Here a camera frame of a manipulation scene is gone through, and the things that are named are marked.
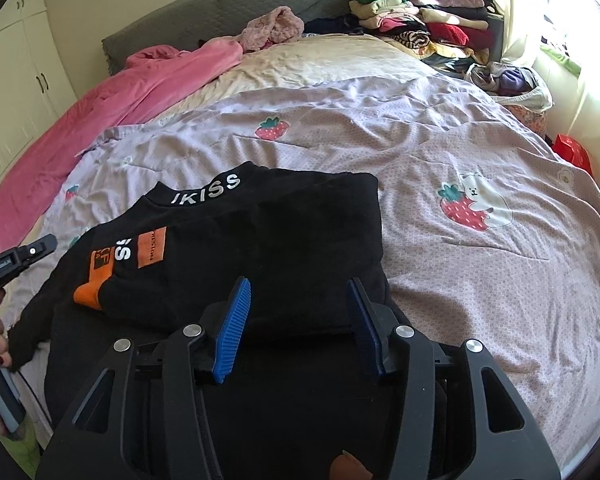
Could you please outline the pile of folded clothes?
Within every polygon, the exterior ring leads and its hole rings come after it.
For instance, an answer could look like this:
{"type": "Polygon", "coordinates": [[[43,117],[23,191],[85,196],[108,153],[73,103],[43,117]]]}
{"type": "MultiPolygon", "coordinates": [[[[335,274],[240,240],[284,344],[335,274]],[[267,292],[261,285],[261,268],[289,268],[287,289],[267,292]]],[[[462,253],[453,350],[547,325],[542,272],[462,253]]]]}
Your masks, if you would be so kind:
{"type": "Polygon", "coordinates": [[[350,0],[349,9],[366,32],[418,58],[502,58],[504,18],[494,0],[350,0]]]}

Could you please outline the white bag of clothes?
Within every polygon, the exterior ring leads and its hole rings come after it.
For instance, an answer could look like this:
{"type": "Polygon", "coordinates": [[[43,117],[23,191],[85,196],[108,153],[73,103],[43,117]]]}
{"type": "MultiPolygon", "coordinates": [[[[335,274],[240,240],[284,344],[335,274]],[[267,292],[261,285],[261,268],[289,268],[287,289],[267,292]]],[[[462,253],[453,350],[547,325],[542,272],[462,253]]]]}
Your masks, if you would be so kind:
{"type": "Polygon", "coordinates": [[[544,79],[530,67],[499,62],[472,64],[464,78],[503,106],[522,106],[537,113],[554,106],[544,79]]]}

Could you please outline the floral storage box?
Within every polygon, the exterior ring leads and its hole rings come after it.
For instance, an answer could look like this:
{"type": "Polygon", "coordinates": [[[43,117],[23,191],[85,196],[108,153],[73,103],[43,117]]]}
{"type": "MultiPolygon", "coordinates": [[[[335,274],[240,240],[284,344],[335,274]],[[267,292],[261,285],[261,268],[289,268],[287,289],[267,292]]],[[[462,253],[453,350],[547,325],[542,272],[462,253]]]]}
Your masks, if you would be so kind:
{"type": "Polygon", "coordinates": [[[547,120],[545,112],[536,112],[520,105],[505,105],[523,125],[539,136],[546,136],[547,120]]]}

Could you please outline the dusty pink fluffy garment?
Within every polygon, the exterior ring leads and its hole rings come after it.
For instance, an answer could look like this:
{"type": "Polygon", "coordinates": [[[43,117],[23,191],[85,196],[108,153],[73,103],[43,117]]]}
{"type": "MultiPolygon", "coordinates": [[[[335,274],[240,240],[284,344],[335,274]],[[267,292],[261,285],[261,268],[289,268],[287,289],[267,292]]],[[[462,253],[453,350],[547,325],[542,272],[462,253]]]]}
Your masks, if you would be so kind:
{"type": "Polygon", "coordinates": [[[244,52],[257,52],[298,40],[304,32],[304,21],[289,6],[278,6],[249,21],[235,40],[244,52]]]}

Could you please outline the pink fleece blanket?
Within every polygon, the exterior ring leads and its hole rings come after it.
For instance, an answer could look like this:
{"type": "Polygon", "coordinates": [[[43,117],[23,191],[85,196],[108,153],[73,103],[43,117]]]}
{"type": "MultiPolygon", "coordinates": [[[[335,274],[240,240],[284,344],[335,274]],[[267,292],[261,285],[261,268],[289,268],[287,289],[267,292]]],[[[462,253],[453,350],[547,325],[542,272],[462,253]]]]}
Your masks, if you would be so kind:
{"type": "Polygon", "coordinates": [[[195,51],[159,44],[84,94],[21,155],[0,183],[0,252],[23,241],[53,203],[80,154],[106,129],[149,122],[242,62],[234,39],[195,51]]]}

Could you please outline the cream bed sheet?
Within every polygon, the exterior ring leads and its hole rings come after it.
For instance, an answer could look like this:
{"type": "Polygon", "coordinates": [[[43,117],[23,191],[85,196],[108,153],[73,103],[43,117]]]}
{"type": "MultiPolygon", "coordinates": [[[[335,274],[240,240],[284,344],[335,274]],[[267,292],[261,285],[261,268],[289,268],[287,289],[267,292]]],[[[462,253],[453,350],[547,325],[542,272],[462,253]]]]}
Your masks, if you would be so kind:
{"type": "Polygon", "coordinates": [[[407,81],[433,73],[431,67],[390,41],[370,35],[311,36],[246,54],[237,66],[150,122],[162,126],[174,115],[246,91],[298,89],[363,77],[407,81]]]}

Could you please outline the lilac strawberry print duvet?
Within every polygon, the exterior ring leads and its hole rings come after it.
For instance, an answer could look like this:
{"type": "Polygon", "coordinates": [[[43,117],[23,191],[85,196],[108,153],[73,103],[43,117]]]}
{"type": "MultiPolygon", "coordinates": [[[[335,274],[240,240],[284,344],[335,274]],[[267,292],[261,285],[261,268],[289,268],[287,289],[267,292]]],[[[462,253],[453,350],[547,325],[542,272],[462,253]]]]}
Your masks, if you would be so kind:
{"type": "Polygon", "coordinates": [[[384,268],[429,336],[480,338],[564,474],[600,437],[600,189],[509,112],[438,75],[204,93],[102,133],[44,218],[61,250],[156,183],[177,204],[242,162],[378,177],[384,268]]]}

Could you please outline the grey padded headboard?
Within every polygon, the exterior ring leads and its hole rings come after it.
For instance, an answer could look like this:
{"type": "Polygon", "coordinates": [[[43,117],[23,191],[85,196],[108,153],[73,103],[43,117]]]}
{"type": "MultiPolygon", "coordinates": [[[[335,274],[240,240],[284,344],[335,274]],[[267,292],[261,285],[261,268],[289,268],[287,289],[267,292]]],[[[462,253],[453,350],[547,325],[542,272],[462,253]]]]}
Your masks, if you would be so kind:
{"type": "Polygon", "coordinates": [[[126,59],[148,47],[167,44],[193,51],[201,41],[236,36],[247,23],[278,6],[288,6],[303,21],[338,18],[351,0],[175,0],[102,40],[110,75],[124,69],[126,59]]]}

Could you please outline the black orange IKISS sweater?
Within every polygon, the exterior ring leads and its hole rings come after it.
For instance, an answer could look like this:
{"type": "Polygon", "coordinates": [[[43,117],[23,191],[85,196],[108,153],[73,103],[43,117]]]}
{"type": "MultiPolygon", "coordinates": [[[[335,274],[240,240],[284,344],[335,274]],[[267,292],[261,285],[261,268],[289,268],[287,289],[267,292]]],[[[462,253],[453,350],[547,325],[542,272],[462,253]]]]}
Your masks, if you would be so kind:
{"type": "Polygon", "coordinates": [[[50,345],[45,397],[59,422],[120,338],[163,340],[227,300],[251,304],[233,369],[201,377],[227,479],[324,479],[342,452],[388,466],[393,400],[364,376],[348,281],[390,302],[372,174],[268,169],[250,162],[204,188],[157,184],[122,216],[87,231],[8,333],[18,370],[50,345]]]}

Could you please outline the dark navy garment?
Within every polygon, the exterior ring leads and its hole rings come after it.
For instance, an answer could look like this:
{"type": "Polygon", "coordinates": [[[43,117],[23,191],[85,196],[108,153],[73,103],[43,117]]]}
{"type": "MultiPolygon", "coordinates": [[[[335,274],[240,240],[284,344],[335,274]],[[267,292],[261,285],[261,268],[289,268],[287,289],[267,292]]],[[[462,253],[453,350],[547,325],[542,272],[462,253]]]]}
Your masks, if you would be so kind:
{"type": "Polygon", "coordinates": [[[364,28],[360,20],[353,14],[344,14],[338,18],[316,18],[304,24],[304,32],[307,35],[330,35],[340,34],[349,36],[360,36],[364,34],[364,28]]]}

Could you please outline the cream wardrobe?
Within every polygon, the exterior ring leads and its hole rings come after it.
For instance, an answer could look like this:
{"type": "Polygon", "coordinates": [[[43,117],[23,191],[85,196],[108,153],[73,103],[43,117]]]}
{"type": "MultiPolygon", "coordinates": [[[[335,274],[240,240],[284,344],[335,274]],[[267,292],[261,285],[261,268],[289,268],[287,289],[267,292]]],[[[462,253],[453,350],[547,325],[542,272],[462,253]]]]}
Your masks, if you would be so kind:
{"type": "Polygon", "coordinates": [[[6,0],[0,10],[0,182],[74,102],[45,0],[6,0]]]}

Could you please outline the red plastic bag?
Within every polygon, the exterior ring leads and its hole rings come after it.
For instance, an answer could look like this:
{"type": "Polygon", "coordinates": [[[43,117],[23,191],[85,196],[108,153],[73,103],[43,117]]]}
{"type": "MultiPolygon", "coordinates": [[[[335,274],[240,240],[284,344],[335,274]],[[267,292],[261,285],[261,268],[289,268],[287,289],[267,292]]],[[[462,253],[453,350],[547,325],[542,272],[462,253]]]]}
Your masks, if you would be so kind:
{"type": "Polygon", "coordinates": [[[590,176],[593,175],[590,156],[586,149],[571,136],[558,134],[553,141],[553,151],[566,162],[586,171],[590,176]]]}

